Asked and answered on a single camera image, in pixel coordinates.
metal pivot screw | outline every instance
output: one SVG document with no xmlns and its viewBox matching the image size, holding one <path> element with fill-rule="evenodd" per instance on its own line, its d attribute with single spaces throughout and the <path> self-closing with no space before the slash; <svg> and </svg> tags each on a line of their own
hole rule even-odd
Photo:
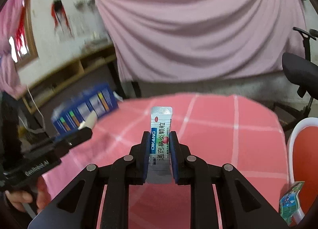
<svg viewBox="0 0 318 229">
<path fill-rule="evenodd" d="M 96 169 L 96 165 L 95 164 L 89 164 L 86 166 L 86 170 L 88 170 L 89 172 L 93 171 Z"/>
<path fill-rule="evenodd" d="M 130 154 L 124 156 L 124 160 L 127 161 L 127 162 L 133 160 L 133 158 L 134 157 L 132 155 L 130 155 Z"/>
<path fill-rule="evenodd" d="M 187 156 L 187 160 L 188 160 L 189 162 L 194 162 L 196 159 L 197 159 L 197 158 L 196 158 L 194 155 L 188 155 L 188 156 Z"/>
<path fill-rule="evenodd" d="M 233 166 L 231 164 L 226 164 L 224 165 L 224 169 L 230 172 L 233 170 Z"/>
</svg>

blue gripper pad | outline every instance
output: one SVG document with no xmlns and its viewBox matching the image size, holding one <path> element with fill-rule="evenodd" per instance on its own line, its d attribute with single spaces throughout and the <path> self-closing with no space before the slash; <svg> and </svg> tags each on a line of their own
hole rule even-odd
<svg viewBox="0 0 318 229">
<path fill-rule="evenodd" d="M 148 174 L 148 164 L 149 164 L 149 156 L 150 156 L 150 133 L 148 132 L 147 142 L 146 142 L 146 152 L 143 160 L 143 182 L 146 182 L 147 174 Z"/>
<path fill-rule="evenodd" d="M 170 150 L 170 159 L 171 159 L 171 167 L 173 178 L 176 183 L 179 181 L 179 173 L 178 173 L 178 162 L 175 154 L 175 143 L 171 137 L 171 132 L 169 133 L 169 150 Z"/>
</svg>

wooden window frame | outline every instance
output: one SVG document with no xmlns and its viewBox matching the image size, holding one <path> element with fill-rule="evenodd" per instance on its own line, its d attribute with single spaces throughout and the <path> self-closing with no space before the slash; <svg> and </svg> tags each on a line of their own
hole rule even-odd
<svg viewBox="0 0 318 229">
<path fill-rule="evenodd" d="M 25 17 L 24 17 L 24 32 L 26 45 L 28 47 L 28 56 L 20 59 L 15 65 L 16 69 L 19 70 L 23 68 L 31 61 L 39 57 L 37 48 L 35 46 L 35 41 L 33 37 L 32 21 L 31 21 L 31 0 L 24 0 L 25 5 Z"/>
</svg>

window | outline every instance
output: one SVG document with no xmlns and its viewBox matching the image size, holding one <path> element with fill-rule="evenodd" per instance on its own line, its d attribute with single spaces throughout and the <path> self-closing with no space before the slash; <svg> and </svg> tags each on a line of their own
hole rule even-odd
<svg viewBox="0 0 318 229">
<path fill-rule="evenodd" d="M 21 4 L 22 11 L 16 34 L 9 39 L 12 58 L 17 69 L 38 57 L 31 25 L 30 0 L 22 0 Z"/>
</svg>

black office chair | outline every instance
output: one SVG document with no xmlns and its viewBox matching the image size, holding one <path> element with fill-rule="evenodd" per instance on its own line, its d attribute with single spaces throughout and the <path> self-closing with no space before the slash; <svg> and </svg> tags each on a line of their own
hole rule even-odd
<svg viewBox="0 0 318 229">
<path fill-rule="evenodd" d="M 291 83 L 299 86 L 297 90 L 298 95 L 303 98 L 305 93 L 308 92 L 310 95 L 310 100 L 307 106 L 305 106 L 301 111 L 282 103 L 274 103 L 273 110 L 275 107 L 279 107 L 295 118 L 295 120 L 292 122 L 283 125 L 284 131 L 293 129 L 298 122 L 304 118 L 307 118 L 311 110 L 313 99 L 318 99 L 318 66 L 312 63 L 310 60 L 311 56 L 309 43 L 310 39 L 316 41 L 316 37 L 318 38 L 318 31 L 311 29 L 308 33 L 297 27 L 293 27 L 293 30 L 298 31 L 303 37 L 305 59 L 295 54 L 285 52 L 282 58 L 283 71 Z"/>
</svg>

